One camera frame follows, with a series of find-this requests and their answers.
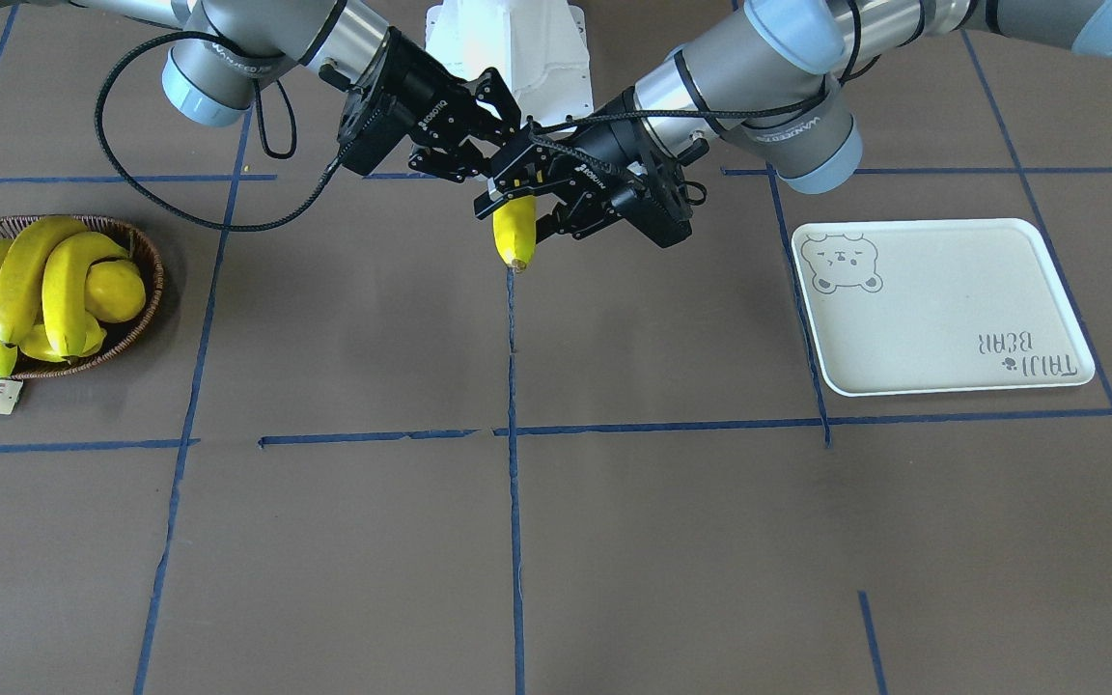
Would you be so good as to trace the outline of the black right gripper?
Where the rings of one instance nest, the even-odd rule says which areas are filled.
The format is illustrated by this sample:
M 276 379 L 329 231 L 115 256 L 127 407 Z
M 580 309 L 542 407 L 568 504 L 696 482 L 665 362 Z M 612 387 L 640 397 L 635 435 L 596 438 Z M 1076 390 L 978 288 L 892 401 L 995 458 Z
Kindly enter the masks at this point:
M 520 106 L 497 68 L 467 82 L 389 28 L 346 97 L 337 143 L 342 167 L 370 175 L 410 138 L 411 170 L 463 183 L 492 177 L 488 155 L 469 137 L 508 141 L 520 131 Z

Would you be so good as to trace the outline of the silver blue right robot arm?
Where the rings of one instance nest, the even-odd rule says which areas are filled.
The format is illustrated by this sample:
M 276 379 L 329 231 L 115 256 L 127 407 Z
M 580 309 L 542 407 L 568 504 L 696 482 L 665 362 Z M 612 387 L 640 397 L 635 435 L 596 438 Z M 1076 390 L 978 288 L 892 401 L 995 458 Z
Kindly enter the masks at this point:
M 451 75 L 361 1 L 96 1 L 96 10 L 188 32 L 169 49 L 163 92 L 186 118 L 232 125 L 256 87 L 296 67 L 346 95 L 345 167 L 371 173 L 401 143 L 410 162 L 459 183 L 488 171 L 477 142 L 506 145 L 522 113 L 502 76 Z

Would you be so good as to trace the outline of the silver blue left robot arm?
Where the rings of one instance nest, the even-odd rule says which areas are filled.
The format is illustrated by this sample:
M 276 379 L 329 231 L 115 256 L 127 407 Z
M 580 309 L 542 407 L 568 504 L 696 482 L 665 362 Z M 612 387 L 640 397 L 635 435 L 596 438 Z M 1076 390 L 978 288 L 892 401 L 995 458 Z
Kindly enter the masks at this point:
M 1112 57 L 1112 1 L 744 1 L 553 141 L 525 125 L 492 158 L 477 217 L 555 195 L 540 240 L 625 220 L 666 249 L 691 235 L 683 168 L 714 138 L 766 159 L 800 193 L 830 192 L 860 163 L 840 89 L 893 48 L 970 28 Z

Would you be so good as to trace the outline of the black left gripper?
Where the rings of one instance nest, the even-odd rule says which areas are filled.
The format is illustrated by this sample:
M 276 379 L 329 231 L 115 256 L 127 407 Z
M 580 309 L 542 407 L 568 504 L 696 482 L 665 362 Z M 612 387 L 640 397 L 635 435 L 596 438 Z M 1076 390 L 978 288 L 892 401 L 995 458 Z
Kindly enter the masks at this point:
M 691 203 L 682 166 L 654 143 L 643 120 L 582 125 L 560 145 L 526 123 L 488 162 L 488 190 L 475 199 L 475 216 L 489 217 L 525 195 L 552 195 L 557 203 L 537 221 L 537 242 L 553 235 L 577 240 L 625 220 L 661 249 L 691 237 Z

